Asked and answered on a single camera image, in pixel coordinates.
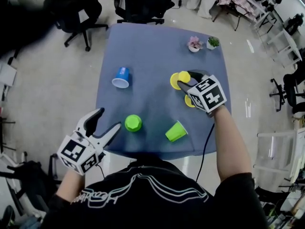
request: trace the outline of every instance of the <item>potted plant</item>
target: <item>potted plant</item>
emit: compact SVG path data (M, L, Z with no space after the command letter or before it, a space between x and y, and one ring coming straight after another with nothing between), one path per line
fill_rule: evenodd
M198 52L199 49L203 48L203 42L199 41L199 38L196 36L191 36L187 45L189 46L189 50L191 52Z
M216 38L216 37L213 37L213 36L209 37L209 39L206 43L206 48L210 49L210 50L213 50L218 46L219 46L219 39Z

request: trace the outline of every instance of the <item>white marker cube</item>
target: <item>white marker cube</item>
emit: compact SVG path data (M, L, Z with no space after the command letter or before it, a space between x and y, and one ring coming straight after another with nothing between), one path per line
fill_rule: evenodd
M68 135L61 143L57 155L66 167L80 175L84 175L98 163L98 154L94 147L84 145Z
M197 108L208 113L227 101L224 91L214 75L198 83L187 93Z

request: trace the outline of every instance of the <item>white table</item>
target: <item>white table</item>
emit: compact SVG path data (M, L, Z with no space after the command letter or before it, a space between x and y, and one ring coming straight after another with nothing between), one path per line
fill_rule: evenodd
M288 32L285 29L283 29L280 33L278 33L275 37L273 37L270 41L268 41L267 44L269 45L269 44L273 43L276 39L278 39L282 35L285 36L289 46L285 47L284 49L282 49L281 51L278 52L277 59L281 60L284 56L288 57L289 53L294 52L298 58L296 60L292 61L292 63L290 63L288 65L295 64L296 62L302 61L302 56L297 48L297 45L296 45L294 39L288 34Z
M272 144L270 147L270 150L272 152L272 149L276 148L273 145L273 138L276 137L292 137L293 138L293 145L292 145L292 154L291 158L289 160L289 164L287 167L284 167L283 169L275 169L275 168L269 168L266 166L260 166L257 164L254 164L253 168L264 170L264 171L270 171L270 172L276 172L281 174L288 174L290 178L290 182L294 183L298 177L300 169L302 169L305 165L305 128L300 128L298 130L291 130L291 131L285 131L285 132L274 132L274 133L258 133L257 137L270 137L272 138Z

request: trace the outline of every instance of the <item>table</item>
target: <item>table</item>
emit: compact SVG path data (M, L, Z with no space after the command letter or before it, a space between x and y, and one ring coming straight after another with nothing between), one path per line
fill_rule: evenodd
M187 42L197 36L205 49L190 52ZM214 74L226 95L231 111L227 72L221 46L206 49L208 35L198 32L144 24L115 24L111 27L104 53L96 107L104 107L96 135L121 121L122 129L106 149L109 152L135 158L137 153L155 154L161 159L176 159L202 155L206 138L214 123L203 111L188 107L185 94L173 89L170 77L182 70L203 69ZM119 89L112 85L119 67L131 72L130 86ZM131 133L124 127L128 115L138 115L143 125ZM165 136L179 120L188 135L171 143ZM212 134L206 153L215 152Z
M244 16L252 21L256 21L255 11L247 0L219 0L217 5L229 5L231 1L246 11L246 13L243 14Z
M254 164L253 168L265 170L265 171L271 171L281 174L288 174L290 178L290 182L294 183L298 177L300 169L303 169L305 166L305 128L300 128L297 130L289 130L285 132L272 132L272 133L258 133L257 137L270 137L272 138L271 147L269 150L269 155L272 156L274 149L277 147L275 146L276 142L274 138L276 137L292 137L293 138L293 144L292 144L292 152L291 152L291 158L289 160L288 167L284 169L275 169L275 168L269 168L266 166L261 166ZM287 157L281 157L282 161L285 161Z
M278 52L278 56L277 56L277 59L281 59L283 56L288 56L289 53L291 52L294 52L296 55L297 55L297 59L292 61L292 63L290 63L289 65L291 64L295 64L296 62L299 62L299 61L302 61L302 56L297 48L297 45L294 41L294 39L288 34L288 32L283 29L281 32L279 32L276 36L274 36L271 40L269 40L267 42L267 44L271 44L273 43L276 39L278 39L281 35L284 35L289 46L285 47L284 49L282 49L281 51Z

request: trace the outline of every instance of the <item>floor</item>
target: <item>floor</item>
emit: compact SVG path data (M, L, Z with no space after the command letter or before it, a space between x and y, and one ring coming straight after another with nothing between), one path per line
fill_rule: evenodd
M223 14L213 23L198 17L196 11L186 9L185 1L180 9L167 11L164 25L157 26L198 31L220 39L230 85L232 116L253 163L257 155L258 132L292 128L291 109L285 105L277 113L275 99L269 98L269 93L274 89L270 79L280 82L284 74L293 72L293 68L284 68L270 57L274 49L266 46L265 42L272 31L260 37L248 21L241 19L235 32L232 28L232 24L237 23L235 17ZM114 12L113 1L99 2L102 13L98 22L115 24L119 17ZM217 11L218 7L213 7L212 16ZM263 34L267 29L262 28L259 33ZM83 37L77 37L65 48L63 42L69 35L54 27L43 40L20 52L13 61L13 67L17 69L15 85L9 90L4 103L5 114L16 121L15 125L5 129L8 146L17 148L19 152L27 151L29 159L40 161L47 170L48 157L56 153L65 135L74 130L81 116L95 108L107 36L105 29L91 30L89 38L92 47L90 52L86 52ZM201 159L200 156L191 156L171 162L195 179ZM101 165L107 175L125 168L129 163L128 158L107 154ZM65 172L59 162L57 170L59 175ZM254 176L264 188L276 189L274 181L279 179L277 176L271 175L270 179L263 180L260 179L263 174L254 172ZM86 175L87 184L101 179L98 167ZM205 156L199 183L210 193L215 193L220 183L216 153Z

